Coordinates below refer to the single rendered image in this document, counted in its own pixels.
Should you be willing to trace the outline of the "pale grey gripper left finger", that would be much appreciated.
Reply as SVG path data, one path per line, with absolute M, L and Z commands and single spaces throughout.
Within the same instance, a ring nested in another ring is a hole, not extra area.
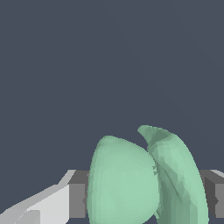
M 52 185 L 0 214 L 0 224 L 67 224 L 85 218 L 89 171 L 68 170 Z

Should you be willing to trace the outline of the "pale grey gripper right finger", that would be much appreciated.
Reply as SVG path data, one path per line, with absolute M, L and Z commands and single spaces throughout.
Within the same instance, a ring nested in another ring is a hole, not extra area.
M 209 212 L 215 218 L 224 218 L 224 172 L 200 170 Z

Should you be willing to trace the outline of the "light green rounded object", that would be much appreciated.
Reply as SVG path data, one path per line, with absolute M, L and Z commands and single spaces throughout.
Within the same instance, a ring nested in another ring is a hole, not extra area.
M 144 149 L 115 136 L 96 146 L 89 170 L 90 224 L 208 224 L 199 170 L 185 143 L 166 129 L 140 126 Z

